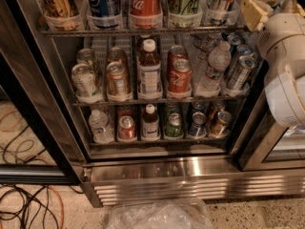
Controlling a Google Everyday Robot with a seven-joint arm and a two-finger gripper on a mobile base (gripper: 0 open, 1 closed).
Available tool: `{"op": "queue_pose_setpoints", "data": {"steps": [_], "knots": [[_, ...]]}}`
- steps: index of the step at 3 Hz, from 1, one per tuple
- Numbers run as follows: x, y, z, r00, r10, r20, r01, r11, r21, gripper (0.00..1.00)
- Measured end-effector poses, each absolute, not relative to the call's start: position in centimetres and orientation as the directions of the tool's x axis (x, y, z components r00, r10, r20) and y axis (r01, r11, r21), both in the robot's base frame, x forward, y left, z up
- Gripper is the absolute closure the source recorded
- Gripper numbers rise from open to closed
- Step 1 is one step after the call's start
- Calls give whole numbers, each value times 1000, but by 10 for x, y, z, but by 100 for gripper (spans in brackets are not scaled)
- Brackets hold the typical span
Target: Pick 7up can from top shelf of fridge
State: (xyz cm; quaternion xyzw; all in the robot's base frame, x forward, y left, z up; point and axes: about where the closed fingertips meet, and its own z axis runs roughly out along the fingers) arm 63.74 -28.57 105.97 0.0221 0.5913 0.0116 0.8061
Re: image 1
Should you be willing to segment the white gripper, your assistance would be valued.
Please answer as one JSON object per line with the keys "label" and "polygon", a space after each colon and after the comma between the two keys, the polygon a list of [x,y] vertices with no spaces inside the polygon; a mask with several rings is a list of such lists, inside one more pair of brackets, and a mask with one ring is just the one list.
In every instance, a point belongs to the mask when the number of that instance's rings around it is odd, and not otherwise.
{"label": "white gripper", "polygon": [[305,10],[297,1],[284,0],[281,6],[284,13],[271,18],[274,10],[260,0],[240,0],[240,9],[250,31],[260,31],[264,27],[258,34],[256,45],[269,65],[265,83],[295,83],[304,77]]}

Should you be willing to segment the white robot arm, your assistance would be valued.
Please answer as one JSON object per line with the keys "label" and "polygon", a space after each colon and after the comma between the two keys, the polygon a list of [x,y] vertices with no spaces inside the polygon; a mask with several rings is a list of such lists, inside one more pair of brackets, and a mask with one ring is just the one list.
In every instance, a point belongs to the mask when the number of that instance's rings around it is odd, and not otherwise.
{"label": "white robot arm", "polygon": [[305,123],[305,16],[296,0],[283,0],[278,12],[260,0],[241,0],[245,24],[269,70],[264,89],[275,121]]}

